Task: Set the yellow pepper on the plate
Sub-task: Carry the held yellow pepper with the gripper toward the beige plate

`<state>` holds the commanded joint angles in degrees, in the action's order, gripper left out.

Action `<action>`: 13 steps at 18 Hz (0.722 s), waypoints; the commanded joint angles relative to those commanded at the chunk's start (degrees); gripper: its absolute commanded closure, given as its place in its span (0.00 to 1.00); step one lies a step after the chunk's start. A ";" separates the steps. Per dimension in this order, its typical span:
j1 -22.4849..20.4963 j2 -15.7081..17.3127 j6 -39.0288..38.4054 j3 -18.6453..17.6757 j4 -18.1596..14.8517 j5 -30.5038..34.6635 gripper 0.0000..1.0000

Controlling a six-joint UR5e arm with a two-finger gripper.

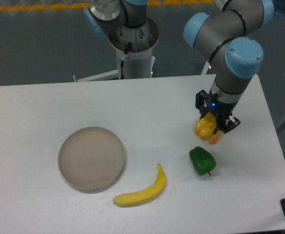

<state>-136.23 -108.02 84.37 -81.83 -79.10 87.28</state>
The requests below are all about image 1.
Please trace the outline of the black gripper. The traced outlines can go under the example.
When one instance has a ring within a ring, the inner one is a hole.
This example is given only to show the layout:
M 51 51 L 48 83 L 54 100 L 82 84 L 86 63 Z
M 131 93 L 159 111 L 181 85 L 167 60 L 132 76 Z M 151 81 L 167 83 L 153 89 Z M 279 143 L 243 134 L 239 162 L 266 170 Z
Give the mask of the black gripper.
M 236 105 L 236 102 L 223 103 L 217 100 L 216 97 L 208 96 L 205 90 L 201 90 L 196 94 L 195 107 L 199 110 L 200 115 L 206 115 L 210 112 L 216 119 L 213 134 L 218 131 L 226 134 L 240 125 L 240 120 L 231 116 Z

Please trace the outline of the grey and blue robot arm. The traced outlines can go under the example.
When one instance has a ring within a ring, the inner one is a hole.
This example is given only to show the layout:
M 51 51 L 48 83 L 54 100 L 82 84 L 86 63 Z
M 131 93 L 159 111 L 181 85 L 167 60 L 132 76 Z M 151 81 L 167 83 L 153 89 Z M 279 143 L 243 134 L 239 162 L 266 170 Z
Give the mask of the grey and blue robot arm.
M 216 70 L 210 90 L 196 94 L 200 120 L 195 134 L 203 140 L 240 124 L 232 112 L 264 56 L 261 45 L 247 35 L 274 15 L 270 0 L 227 0 L 219 8 L 221 13 L 215 17 L 195 14 L 183 29 L 187 44 Z M 115 48 L 119 79 L 151 77 L 159 30 L 147 16 L 146 1 L 92 0 L 83 12 L 93 31 L 107 36 Z

